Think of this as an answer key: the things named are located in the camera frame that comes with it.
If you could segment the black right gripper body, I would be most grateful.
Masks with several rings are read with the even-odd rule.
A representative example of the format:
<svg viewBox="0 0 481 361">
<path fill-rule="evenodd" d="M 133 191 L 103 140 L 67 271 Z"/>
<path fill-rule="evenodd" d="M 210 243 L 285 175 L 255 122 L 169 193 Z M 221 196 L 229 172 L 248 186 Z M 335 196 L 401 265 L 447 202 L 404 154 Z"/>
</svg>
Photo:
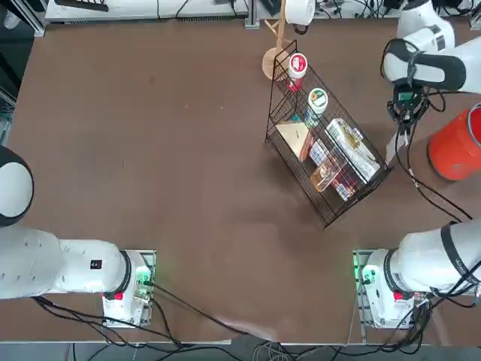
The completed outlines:
<svg viewBox="0 0 481 361">
<path fill-rule="evenodd" d="M 419 86 L 395 86 L 388 112 L 394 121 L 419 120 L 428 109 L 425 90 Z"/>
</svg>

